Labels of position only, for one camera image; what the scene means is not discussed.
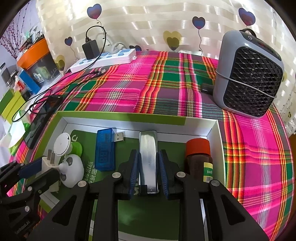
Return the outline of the white wall charger plug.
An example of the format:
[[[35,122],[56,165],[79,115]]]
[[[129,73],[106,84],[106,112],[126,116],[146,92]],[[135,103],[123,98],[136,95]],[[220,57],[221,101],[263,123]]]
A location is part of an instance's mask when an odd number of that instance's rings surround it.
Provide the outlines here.
[[[51,168],[59,170],[58,165],[55,164],[55,153],[49,149],[47,152],[47,156],[42,157],[41,173],[43,174],[43,173],[47,172],[48,170],[50,170]],[[54,184],[52,184],[49,187],[49,191],[50,192],[58,192],[59,187],[60,187],[60,179],[58,179],[58,181],[56,181]]]

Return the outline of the silver metal lighter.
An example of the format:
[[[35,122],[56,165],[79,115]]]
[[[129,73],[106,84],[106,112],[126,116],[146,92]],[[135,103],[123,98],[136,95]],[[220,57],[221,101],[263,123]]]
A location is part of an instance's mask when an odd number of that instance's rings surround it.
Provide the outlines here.
[[[158,139],[156,131],[139,133],[139,193],[142,196],[157,194],[158,189]]]

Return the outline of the blue USB tester dongle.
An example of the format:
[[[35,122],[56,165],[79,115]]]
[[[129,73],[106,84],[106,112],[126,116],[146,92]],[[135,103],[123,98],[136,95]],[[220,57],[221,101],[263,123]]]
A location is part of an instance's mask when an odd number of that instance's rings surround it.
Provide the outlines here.
[[[115,170],[115,143],[122,140],[124,140],[123,133],[115,133],[112,128],[97,131],[94,160],[95,169],[101,172]]]

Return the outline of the white panda-shaped gadget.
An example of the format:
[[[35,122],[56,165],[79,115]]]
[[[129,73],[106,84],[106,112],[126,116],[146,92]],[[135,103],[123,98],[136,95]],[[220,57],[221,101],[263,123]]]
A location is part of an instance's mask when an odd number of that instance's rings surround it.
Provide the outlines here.
[[[83,180],[84,166],[81,158],[76,154],[66,156],[59,164],[61,182],[67,188],[73,188],[79,181]]]

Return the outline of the white tissue pack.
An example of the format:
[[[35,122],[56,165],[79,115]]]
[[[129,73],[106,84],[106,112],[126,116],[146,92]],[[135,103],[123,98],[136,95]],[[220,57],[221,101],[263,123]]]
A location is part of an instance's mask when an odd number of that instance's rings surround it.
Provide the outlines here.
[[[26,131],[31,125],[30,115],[24,110],[18,111],[16,118],[22,118],[12,123],[8,129],[8,133],[1,138],[1,148],[6,148],[12,156],[15,156]]]

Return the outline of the white round disc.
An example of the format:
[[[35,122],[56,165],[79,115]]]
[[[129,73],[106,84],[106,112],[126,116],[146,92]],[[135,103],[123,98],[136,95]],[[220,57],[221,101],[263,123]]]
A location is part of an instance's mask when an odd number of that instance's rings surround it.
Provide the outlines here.
[[[54,153],[56,156],[62,157],[70,154],[72,151],[71,137],[68,133],[60,134],[54,143]]]

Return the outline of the green and white tray box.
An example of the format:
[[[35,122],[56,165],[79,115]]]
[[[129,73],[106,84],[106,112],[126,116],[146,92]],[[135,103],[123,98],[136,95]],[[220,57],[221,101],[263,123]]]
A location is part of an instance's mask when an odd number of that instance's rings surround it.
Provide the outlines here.
[[[88,182],[102,180],[107,173],[94,168],[95,136],[99,130],[111,128],[123,133],[124,139],[115,143],[115,161],[125,162],[133,149],[142,144],[142,132],[155,131],[159,150],[165,150],[170,161],[183,166],[185,144],[193,138],[205,138],[210,143],[213,176],[226,182],[225,159],[221,132],[217,120],[186,118],[172,115],[140,113],[90,113],[60,111],[44,130],[36,144],[32,159],[47,154],[62,133],[81,143],[82,161]],[[162,191],[141,196],[138,191],[129,201],[118,203],[118,229],[121,240],[177,240],[179,236],[179,204],[169,201]]]

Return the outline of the plaid pink green tablecloth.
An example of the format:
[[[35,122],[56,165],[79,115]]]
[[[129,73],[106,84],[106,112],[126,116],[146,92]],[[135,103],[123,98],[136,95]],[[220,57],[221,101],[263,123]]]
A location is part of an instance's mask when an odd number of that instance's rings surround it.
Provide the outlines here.
[[[271,107],[250,119],[220,109],[201,92],[213,84],[215,59],[191,54],[142,51],[135,61],[112,67],[82,86],[85,72],[67,74],[53,89],[62,110],[115,111],[212,118],[219,122],[226,187],[270,240],[280,236],[292,212],[295,172],[285,127]]]

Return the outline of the brown bottle red cap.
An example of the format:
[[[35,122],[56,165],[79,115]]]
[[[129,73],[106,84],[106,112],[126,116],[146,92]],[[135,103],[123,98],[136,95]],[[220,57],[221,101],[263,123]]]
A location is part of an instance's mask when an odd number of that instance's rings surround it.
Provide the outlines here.
[[[206,183],[213,179],[213,159],[207,139],[194,138],[186,142],[184,172]]]

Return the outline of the lime green boxes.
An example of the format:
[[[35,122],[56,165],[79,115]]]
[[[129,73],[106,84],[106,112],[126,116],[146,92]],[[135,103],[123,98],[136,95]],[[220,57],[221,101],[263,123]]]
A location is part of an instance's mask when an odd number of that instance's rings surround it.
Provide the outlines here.
[[[1,116],[12,124],[12,117],[15,112],[21,108],[25,103],[21,93],[19,91],[13,92],[11,89],[1,99]]]

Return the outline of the black smartphone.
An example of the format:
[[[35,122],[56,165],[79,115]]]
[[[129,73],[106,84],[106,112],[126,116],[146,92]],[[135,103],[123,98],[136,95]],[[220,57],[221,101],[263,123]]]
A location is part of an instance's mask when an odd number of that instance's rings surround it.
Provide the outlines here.
[[[57,110],[59,105],[62,103],[63,97],[60,95],[50,96],[43,106],[41,107],[38,114],[36,114],[30,127],[25,132],[24,141],[29,149],[33,149],[38,138],[40,137],[45,125]]]

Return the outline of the blue small box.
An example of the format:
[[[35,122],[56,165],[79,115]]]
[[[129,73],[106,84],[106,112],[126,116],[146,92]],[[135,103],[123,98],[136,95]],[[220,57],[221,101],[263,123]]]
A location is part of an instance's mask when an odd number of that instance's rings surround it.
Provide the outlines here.
[[[40,91],[39,85],[30,77],[30,75],[25,71],[21,70],[19,73],[19,78],[23,81],[25,85],[31,90],[33,94],[37,94]]]

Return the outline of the glass jar with lid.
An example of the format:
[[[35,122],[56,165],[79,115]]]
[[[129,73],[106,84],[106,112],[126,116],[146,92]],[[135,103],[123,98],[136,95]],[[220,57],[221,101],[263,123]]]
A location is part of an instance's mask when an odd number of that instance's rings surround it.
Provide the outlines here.
[[[5,83],[6,86],[11,86],[13,83],[13,77],[16,75],[16,66],[7,66],[4,62],[1,65],[1,79]]]

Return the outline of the orange and black box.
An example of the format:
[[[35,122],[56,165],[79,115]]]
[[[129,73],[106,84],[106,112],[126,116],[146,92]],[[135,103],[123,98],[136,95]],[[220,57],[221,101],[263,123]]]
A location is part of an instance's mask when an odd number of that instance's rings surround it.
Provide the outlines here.
[[[60,75],[45,38],[22,54],[16,64],[25,70],[39,87],[50,84]]]

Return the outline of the purple dried flower branches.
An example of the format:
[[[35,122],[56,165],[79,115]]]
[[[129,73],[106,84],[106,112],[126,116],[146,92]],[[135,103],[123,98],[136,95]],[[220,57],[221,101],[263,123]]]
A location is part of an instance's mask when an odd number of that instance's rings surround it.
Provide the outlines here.
[[[21,46],[25,18],[31,3],[32,2],[29,1],[22,9],[18,11],[1,37],[1,46],[3,46],[14,59],[17,58],[17,55],[20,52],[19,48]]]

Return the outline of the small black plug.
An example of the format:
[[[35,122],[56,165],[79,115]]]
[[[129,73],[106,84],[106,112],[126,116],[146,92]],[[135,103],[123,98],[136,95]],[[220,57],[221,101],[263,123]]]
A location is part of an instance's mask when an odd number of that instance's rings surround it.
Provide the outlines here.
[[[208,95],[213,95],[214,86],[206,83],[202,83],[201,92],[206,93]]]

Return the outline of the white power strip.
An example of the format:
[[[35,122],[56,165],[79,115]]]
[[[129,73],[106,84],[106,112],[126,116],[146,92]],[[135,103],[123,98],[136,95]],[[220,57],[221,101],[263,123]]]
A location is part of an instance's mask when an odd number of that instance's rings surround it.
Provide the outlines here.
[[[112,65],[128,64],[137,58],[137,52],[135,49],[123,49],[115,54],[109,52],[102,53],[98,60],[86,58],[78,60],[68,70],[70,72],[79,72],[85,69],[99,68]]]

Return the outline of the black power adapter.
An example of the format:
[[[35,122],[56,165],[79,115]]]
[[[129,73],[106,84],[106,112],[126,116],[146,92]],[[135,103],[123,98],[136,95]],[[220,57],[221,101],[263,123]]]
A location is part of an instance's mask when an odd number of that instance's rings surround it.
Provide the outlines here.
[[[99,56],[100,51],[96,40],[91,40],[82,45],[87,60],[95,59]]]

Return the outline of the grey portable heater fan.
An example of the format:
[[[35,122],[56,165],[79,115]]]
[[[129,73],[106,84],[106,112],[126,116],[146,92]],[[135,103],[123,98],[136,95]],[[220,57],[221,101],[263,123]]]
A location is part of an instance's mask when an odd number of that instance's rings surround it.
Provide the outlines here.
[[[253,30],[228,31],[222,38],[213,99],[224,110],[261,118],[276,98],[284,69],[280,54]]]

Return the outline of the heart-pattern white curtain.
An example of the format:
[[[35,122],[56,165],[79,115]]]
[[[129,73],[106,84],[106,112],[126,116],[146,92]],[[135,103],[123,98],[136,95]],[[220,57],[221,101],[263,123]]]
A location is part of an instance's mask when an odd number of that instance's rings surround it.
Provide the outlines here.
[[[176,51],[219,59],[223,35],[251,28],[285,66],[274,101],[289,135],[295,133],[295,31],[274,1],[36,1],[53,58],[71,66],[84,56],[85,32],[102,44]]]

